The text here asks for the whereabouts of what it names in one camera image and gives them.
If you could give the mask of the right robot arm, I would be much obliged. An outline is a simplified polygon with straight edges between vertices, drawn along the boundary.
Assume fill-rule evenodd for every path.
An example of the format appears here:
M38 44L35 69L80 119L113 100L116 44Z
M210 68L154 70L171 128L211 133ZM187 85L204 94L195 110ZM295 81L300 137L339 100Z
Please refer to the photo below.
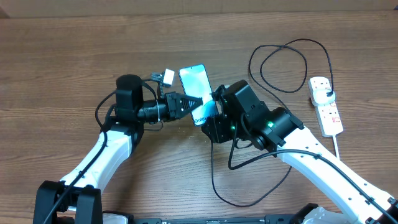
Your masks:
M324 147L301 120L285 108L270 111L247 81L203 93L218 102L221 114L207 119L201 130L212 144L251 141L267 152L230 169L274 156L292 166L320 189L339 209L330 212L310 203L291 223L397 223L397 199L370 184Z

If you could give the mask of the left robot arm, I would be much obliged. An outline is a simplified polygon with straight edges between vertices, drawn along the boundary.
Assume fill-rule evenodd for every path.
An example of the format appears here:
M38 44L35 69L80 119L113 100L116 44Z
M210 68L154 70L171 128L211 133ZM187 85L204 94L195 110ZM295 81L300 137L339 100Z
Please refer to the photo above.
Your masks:
M141 77L122 75L116 80L116 97L104 122L99 122L97 143L69 174L58 182L44 181L35 200L34 223L133 223L132 215L105 212L101 194L108 182L141 141L146 123L181 119L202 105L203 100L176 92L143 98L143 89L153 91Z

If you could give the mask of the blue Galaxy smartphone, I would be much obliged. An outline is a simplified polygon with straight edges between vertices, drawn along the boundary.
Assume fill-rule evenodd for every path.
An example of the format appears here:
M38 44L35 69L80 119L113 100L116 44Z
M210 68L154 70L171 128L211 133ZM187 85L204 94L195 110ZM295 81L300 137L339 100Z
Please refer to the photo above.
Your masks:
M204 64L181 68L178 71L184 93L188 96L202 98L203 104L191 112L195 126L202 126L208 118L219 114L213 101L208 75Z

